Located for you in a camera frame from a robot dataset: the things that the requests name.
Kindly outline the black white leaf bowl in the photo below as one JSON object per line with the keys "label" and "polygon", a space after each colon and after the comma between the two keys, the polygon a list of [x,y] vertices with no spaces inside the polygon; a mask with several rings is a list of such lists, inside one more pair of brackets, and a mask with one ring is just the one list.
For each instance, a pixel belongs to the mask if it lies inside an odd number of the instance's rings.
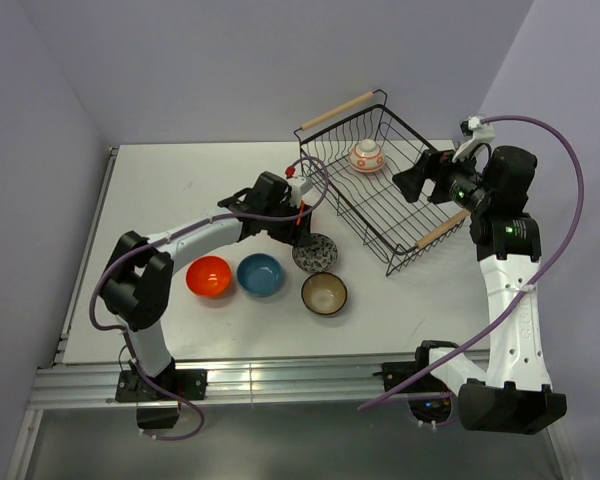
{"label": "black white leaf bowl", "polygon": [[292,259],[296,266],[305,272],[326,272],[337,262],[338,248],[327,235],[312,233],[309,245],[292,249]]}

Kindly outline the white orange floral bowl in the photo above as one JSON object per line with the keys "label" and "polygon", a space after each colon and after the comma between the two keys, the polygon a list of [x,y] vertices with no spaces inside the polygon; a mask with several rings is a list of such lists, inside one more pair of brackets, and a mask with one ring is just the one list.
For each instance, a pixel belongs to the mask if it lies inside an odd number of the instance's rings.
{"label": "white orange floral bowl", "polygon": [[384,167],[385,156],[375,140],[363,139],[351,147],[348,163],[357,172],[372,173]]}

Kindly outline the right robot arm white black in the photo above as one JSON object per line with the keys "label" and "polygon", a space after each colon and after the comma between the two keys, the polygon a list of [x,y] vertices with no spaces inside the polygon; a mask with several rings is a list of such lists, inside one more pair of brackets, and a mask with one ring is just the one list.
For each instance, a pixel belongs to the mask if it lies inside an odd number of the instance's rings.
{"label": "right robot arm white black", "polygon": [[467,430],[533,435],[567,412],[544,361],[532,282],[541,267],[541,238],[524,208],[536,167],[536,157],[515,146],[496,148],[482,171],[472,157],[426,150],[392,178],[409,203],[432,181],[430,203],[453,202],[470,215],[488,300],[488,366],[481,369],[452,342],[424,341],[410,379],[426,390],[442,383],[451,391]]}

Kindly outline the beige brown bowl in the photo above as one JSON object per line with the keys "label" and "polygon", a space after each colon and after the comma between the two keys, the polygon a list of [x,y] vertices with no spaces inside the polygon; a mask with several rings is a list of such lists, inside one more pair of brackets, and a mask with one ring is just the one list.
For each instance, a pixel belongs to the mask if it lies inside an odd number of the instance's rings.
{"label": "beige brown bowl", "polygon": [[301,287],[304,306],[314,314],[333,316],[339,313],[348,301],[348,290],[343,280],[329,272],[309,276]]}

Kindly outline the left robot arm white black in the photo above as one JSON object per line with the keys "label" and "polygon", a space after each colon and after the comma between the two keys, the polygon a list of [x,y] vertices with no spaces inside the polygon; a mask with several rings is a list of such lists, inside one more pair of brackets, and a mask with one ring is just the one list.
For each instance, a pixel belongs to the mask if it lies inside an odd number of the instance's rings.
{"label": "left robot arm white black", "polygon": [[313,207],[304,195],[311,188],[306,177],[264,172],[253,186],[189,225],[150,236],[129,231],[119,238],[90,299],[89,317],[100,331],[122,332],[142,370],[139,388],[150,398],[163,399],[175,386],[175,360],[161,326],[174,274],[261,232],[283,244],[308,244]]}

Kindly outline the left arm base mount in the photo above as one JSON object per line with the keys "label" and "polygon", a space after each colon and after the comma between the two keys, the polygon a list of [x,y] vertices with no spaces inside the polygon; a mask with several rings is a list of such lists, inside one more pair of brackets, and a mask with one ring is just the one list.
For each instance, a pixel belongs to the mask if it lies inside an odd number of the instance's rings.
{"label": "left arm base mount", "polygon": [[150,385],[133,366],[118,377],[114,400],[119,404],[137,404],[136,423],[143,430],[172,429],[180,417],[183,400],[204,400],[207,388],[205,369],[171,368]]}

